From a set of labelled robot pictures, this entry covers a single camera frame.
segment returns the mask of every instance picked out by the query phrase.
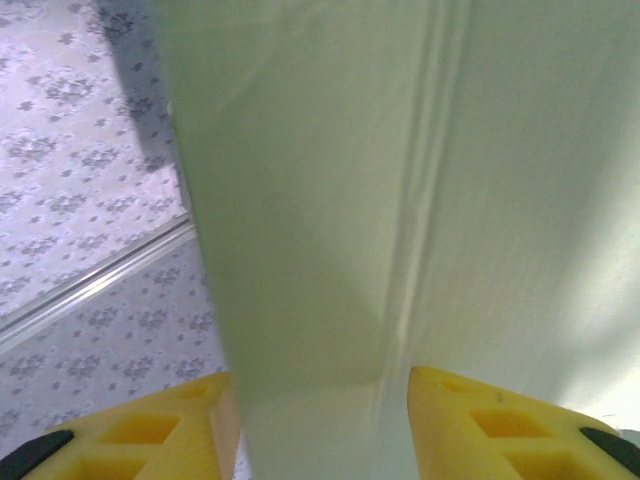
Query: floor trim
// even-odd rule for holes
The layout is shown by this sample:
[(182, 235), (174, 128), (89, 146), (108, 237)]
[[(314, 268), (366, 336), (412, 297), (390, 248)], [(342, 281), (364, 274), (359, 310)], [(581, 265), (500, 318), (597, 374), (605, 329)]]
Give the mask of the floor trim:
[(124, 249), (83, 276), (60, 285), (9, 314), (4, 325), (0, 326), (0, 355), (51, 325), (80, 303), (195, 237), (191, 216), (184, 214), (164, 225), (150, 238)]

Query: yellow robot part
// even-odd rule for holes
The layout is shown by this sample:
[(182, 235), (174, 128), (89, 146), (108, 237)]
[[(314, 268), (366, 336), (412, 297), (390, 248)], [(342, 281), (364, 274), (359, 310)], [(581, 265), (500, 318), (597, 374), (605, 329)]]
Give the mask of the yellow robot part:
[(433, 368), (409, 382), (422, 480), (637, 480), (581, 432), (593, 418)]
[(230, 480), (240, 436), (219, 373), (58, 425), (74, 438), (25, 480)]

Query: metal threshold strip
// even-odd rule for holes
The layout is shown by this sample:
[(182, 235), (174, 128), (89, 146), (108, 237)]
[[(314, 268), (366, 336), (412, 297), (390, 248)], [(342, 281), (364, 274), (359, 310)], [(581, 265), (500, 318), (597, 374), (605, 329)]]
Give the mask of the metal threshold strip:
[(51, 325), (71, 309), (194, 239), (191, 216), (184, 214), (82, 276), (9, 314), (0, 327), (0, 355)]

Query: yellow plastic part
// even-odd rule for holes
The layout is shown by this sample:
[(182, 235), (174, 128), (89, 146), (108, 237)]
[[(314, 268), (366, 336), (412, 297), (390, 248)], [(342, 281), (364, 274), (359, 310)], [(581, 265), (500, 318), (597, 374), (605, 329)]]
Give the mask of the yellow plastic part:
[(414, 368), (409, 421), (422, 480), (637, 480), (564, 408), (432, 368)]
[(230, 480), (240, 436), (219, 373), (72, 420), (75, 438), (25, 480)]

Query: light green surface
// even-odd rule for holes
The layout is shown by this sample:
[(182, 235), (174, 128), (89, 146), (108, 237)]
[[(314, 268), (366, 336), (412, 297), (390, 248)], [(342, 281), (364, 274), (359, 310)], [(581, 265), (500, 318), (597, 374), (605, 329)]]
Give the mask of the light green surface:
[(634, 418), (640, 3), (466, 5), (156, 0), (258, 480), (416, 478), (412, 362)]

